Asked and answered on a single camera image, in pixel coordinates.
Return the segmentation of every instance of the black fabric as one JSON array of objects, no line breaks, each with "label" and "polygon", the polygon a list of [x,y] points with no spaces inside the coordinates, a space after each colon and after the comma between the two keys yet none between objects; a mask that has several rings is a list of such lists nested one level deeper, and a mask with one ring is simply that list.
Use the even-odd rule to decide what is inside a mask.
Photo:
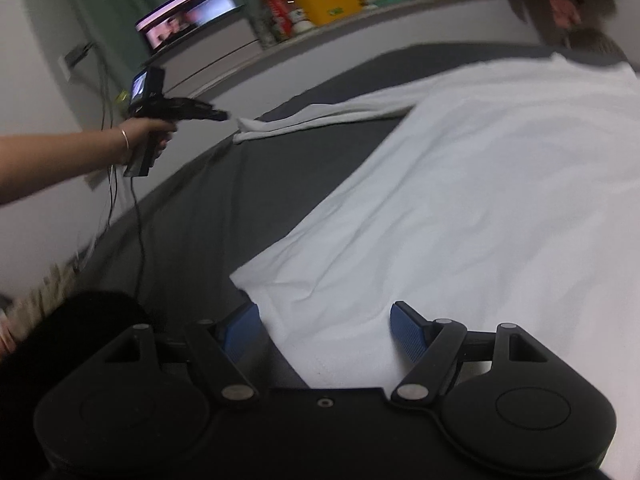
[{"label": "black fabric", "polygon": [[[262,118],[284,118],[312,103],[342,102],[463,64],[552,52],[542,46],[420,44],[353,68]],[[612,63],[563,53],[590,64]],[[246,298],[229,275],[287,235],[398,122],[336,124],[240,145],[229,138],[165,181],[141,202],[147,258],[140,301],[154,324],[178,335],[187,322],[220,320],[241,306]],[[139,260],[131,212],[100,242],[79,286],[132,294]],[[244,366],[249,379],[260,384],[303,384],[266,335]]]},{"label": "black fabric", "polygon": [[47,461],[33,432],[40,399],[100,348],[136,323],[149,322],[120,292],[70,298],[0,364],[0,478],[37,478]]}]

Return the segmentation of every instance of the television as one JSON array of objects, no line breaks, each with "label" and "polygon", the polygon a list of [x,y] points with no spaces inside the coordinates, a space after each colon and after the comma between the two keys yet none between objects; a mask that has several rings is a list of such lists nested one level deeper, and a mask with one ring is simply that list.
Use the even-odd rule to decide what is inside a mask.
[{"label": "television", "polygon": [[233,0],[170,0],[139,20],[136,30],[154,54],[236,8]]}]

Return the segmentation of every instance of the black device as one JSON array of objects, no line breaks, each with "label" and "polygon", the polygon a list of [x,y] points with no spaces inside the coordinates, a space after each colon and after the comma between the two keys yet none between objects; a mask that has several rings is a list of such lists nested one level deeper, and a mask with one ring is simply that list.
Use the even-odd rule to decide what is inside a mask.
[{"label": "black device", "polygon": [[[150,66],[133,79],[129,115],[166,121],[201,119],[226,121],[229,114],[216,110],[211,104],[187,97],[167,98],[162,95],[164,69]],[[145,144],[137,146],[124,176],[147,176],[156,158],[162,133],[151,133]]]},{"label": "black device", "polygon": [[[133,326],[37,407],[47,478],[607,478],[612,406],[521,327],[468,332],[401,301],[390,327],[415,365],[387,399],[380,388],[259,392],[236,366],[262,329],[255,304],[188,325],[182,341]],[[480,361],[491,370],[459,383]]]}]

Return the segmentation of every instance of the dark gray mattress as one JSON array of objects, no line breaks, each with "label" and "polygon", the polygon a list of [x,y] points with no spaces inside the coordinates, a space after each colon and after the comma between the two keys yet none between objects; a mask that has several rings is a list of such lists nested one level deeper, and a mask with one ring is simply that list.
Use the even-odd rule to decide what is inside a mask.
[{"label": "dark gray mattress", "polygon": [[[548,57],[554,51],[588,64],[614,62],[543,46],[421,44],[344,72],[262,119],[284,118],[312,103],[338,103],[472,62]],[[222,319],[243,304],[246,297],[229,275],[289,233],[398,123],[336,124],[239,145],[229,137],[148,195],[140,204],[146,266],[139,301],[155,329],[178,335],[185,323]],[[139,262],[131,211],[98,244],[79,277],[79,290],[133,294]],[[266,334],[241,368],[258,387],[302,384]]]}]

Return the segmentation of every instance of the gold bracelet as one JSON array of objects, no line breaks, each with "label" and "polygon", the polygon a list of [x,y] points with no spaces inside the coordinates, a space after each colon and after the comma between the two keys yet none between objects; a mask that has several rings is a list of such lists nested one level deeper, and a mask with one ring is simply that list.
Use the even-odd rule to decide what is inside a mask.
[{"label": "gold bracelet", "polygon": [[127,133],[123,129],[120,129],[120,131],[122,132],[124,140],[127,143],[127,153],[129,153],[129,137],[127,137]]}]

